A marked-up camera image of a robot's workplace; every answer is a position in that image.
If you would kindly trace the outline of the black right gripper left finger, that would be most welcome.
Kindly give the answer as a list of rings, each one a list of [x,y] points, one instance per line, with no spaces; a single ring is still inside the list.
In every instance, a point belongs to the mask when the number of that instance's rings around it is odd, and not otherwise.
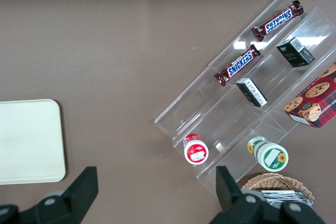
[[[46,197],[23,212],[16,205],[1,205],[1,223],[81,223],[97,194],[97,168],[89,166],[61,195]]]

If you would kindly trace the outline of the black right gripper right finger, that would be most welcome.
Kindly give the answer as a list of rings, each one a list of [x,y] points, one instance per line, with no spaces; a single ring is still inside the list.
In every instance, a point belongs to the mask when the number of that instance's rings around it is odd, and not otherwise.
[[[307,204],[283,202],[280,208],[242,193],[226,166],[216,168],[216,193],[222,208],[211,223],[325,223]]]

